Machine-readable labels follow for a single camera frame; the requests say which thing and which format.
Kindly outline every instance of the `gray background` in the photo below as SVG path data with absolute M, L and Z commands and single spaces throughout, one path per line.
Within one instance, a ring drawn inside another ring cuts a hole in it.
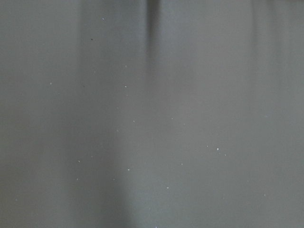
M 302 0 L 2 0 L 1 228 L 304 226 Z

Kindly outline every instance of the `glossy gray surface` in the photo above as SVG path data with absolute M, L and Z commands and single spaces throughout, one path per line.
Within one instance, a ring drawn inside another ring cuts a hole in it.
M 303 227 L 303 61 L 301 0 L 2 0 L 0 227 Z

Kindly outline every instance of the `gray surface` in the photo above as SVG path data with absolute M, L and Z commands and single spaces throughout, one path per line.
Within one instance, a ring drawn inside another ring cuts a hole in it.
M 303 61 L 301 0 L 2 0 L 0 227 L 303 227 Z

